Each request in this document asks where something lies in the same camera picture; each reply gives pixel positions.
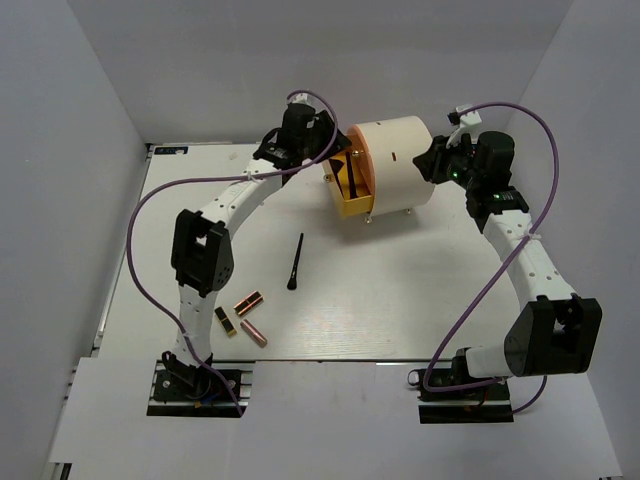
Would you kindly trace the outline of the brown fan makeup brush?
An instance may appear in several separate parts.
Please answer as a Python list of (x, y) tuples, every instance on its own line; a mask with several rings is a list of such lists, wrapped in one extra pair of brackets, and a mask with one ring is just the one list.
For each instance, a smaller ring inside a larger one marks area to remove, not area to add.
[(336, 184), (338, 190), (342, 191), (342, 181), (340, 174), (345, 166), (345, 163), (341, 158), (330, 158), (328, 162), (331, 169), (333, 182)]

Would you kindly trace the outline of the cream round drawer organizer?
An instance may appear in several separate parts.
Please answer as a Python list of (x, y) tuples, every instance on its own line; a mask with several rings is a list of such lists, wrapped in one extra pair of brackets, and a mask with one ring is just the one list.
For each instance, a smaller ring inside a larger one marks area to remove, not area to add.
[(417, 116), (354, 124), (366, 139), (375, 175), (369, 215), (406, 211), (426, 204), (435, 186), (425, 182), (413, 159), (425, 153), (432, 136)]

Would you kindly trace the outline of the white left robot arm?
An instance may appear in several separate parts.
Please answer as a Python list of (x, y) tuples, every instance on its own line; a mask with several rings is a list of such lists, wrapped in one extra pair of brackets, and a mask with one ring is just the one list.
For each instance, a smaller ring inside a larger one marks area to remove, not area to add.
[(321, 162), (349, 145), (331, 109), (318, 111), (293, 101), (281, 125), (265, 135), (236, 180), (206, 206), (178, 215), (171, 266), (179, 287), (180, 326), (172, 354), (186, 365), (176, 384), (188, 398), (202, 398), (211, 387), (211, 374), (200, 366), (212, 358), (215, 303), (234, 271), (234, 235), (305, 161)]

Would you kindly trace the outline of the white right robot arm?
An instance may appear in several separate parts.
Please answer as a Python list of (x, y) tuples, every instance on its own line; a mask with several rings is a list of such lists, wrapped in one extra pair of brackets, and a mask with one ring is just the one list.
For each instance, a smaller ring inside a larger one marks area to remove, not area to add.
[(499, 379), (580, 374), (590, 366), (601, 306), (577, 294), (537, 237), (529, 206), (510, 183), (514, 157), (511, 136), (486, 131), (476, 142), (463, 135), (455, 146), (437, 136), (413, 160), (426, 181), (464, 190), (467, 212), (499, 256), (521, 308), (503, 340), (458, 350), (448, 379), (427, 383), (431, 391), (472, 399)]

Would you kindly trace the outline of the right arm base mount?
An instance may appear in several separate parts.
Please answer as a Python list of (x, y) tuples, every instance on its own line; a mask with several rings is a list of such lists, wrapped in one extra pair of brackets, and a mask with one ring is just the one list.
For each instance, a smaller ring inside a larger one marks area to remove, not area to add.
[(419, 421), (423, 425), (498, 424), (514, 421), (506, 384), (480, 389), (435, 393), (422, 385), (426, 369), (413, 369), (408, 386), (418, 391)]

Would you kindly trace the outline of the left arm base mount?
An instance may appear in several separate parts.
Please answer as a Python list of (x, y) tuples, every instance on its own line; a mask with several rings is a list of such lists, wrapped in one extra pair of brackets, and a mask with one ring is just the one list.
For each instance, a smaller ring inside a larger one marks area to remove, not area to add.
[(221, 362), (213, 367), (227, 381), (239, 407), (222, 380), (204, 370), (204, 379), (196, 386), (187, 384), (157, 361), (146, 415), (175, 418), (231, 418), (244, 414), (251, 396), (254, 362)]

